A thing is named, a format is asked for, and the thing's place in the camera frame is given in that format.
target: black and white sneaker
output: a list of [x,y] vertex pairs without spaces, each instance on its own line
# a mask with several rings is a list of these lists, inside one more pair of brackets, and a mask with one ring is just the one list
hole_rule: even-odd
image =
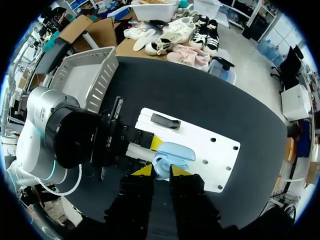
[[216,20],[214,19],[211,19],[210,21],[208,21],[206,27],[209,29],[209,30],[218,30],[218,23]]
[[189,45],[191,47],[202,49],[204,47],[204,44],[206,43],[207,35],[208,29],[206,26],[197,28],[197,30],[189,40]]
[[207,25],[207,37],[206,42],[203,46],[203,51],[208,53],[211,57],[217,54],[219,49],[219,35],[218,35],[218,23],[216,20],[212,19]]
[[193,16],[193,23],[197,27],[203,27],[206,26],[209,22],[209,18],[205,15],[194,15]]

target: black handle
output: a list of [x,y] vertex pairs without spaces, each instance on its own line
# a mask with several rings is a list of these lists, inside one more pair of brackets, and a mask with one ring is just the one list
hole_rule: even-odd
[[161,126],[167,127],[169,129],[178,130],[180,128],[181,121],[171,120],[164,116],[160,116],[156,113],[152,114],[151,122],[159,124]]

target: white storage bin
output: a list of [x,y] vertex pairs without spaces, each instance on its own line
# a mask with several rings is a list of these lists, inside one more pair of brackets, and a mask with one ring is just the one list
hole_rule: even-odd
[[222,3],[218,0],[194,0],[193,9],[201,15],[214,19],[222,6]]
[[[218,52],[216,53],[216,56],[221,57],[221,58],[227,60],[228,62],[232,63],[229,53],[222,48],[219,48]],[[216,77],[218,77],[218,78],[220,78],[220,79],[222,79],[232,85],[235,85],[237,75],[236,75],[233,67],[231,67],[230,70],[228,70],[228,71],[223,70],[222,67],[223,67],[223,65],[220,62],[218,62],[217,60],[212,60],[209,65],[208,73],[211,75],[214,75],[214,76],[216,76]]]
[[169,4],[140,4],[133,0],[130,7],[138,21],[162,20],[170,22],[179,6],[179,0],[169,0]]

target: blue water bottle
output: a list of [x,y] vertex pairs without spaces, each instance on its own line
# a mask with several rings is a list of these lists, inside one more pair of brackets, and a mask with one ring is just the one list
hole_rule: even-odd
[[259,53],[261,53],[262,55],[265,55],[267,52],[268,46],[270,45],[270,42],[271,42],[270,39],[268,41],[265,39],[262,39],[257,45],[257,49]]

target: black table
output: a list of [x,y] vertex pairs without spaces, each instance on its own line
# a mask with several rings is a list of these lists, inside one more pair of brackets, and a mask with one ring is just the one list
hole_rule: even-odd
[[[101,111],[111,108],[116,96],[122,96],[120,116],[128,125],[135,126],[141,109],[150,108],[240,142],[225,189],[207,195],[220,211],[223,227],[242,228],[256,219],[282,166],[287,139],[284,123],[249,94],[197,69],[145,58],[118,57],[118,61]],[[58,186],[60,191],[69,190],[77,180],[78,170],[69,172]],[[123,174],[110,167],[103,182],[98,174],[82,177],[78,189],[67,199],[84,215],[103,222],[104,210],[118,194]],[[148,239],[177,239],[166,181],[155,181]]]

